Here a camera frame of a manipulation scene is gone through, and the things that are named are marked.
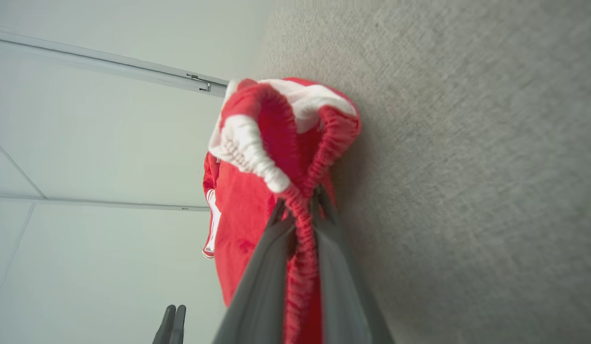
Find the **textured gray surface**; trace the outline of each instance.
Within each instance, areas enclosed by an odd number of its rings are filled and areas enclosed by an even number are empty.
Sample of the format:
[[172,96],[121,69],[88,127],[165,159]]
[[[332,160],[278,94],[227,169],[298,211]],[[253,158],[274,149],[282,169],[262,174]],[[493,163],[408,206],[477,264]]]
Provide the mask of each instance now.
[[283,76],[361,111],[334,175],[399,343],[591,343],[591,0],[279,7]]

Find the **metal latch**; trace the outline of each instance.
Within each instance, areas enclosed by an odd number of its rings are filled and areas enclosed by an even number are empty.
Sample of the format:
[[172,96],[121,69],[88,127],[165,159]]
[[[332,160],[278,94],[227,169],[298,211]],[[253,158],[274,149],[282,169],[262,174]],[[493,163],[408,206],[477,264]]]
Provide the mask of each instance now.
[[189,76],[192,80],[202,81],[202,82],[206,83],[206,88],[201,88],[200,91],[206,91],[206,92],[211,91],[211,83],[209,81],[198,78],[198,76],[194,75],[194,74],[187,74],[187,76]]

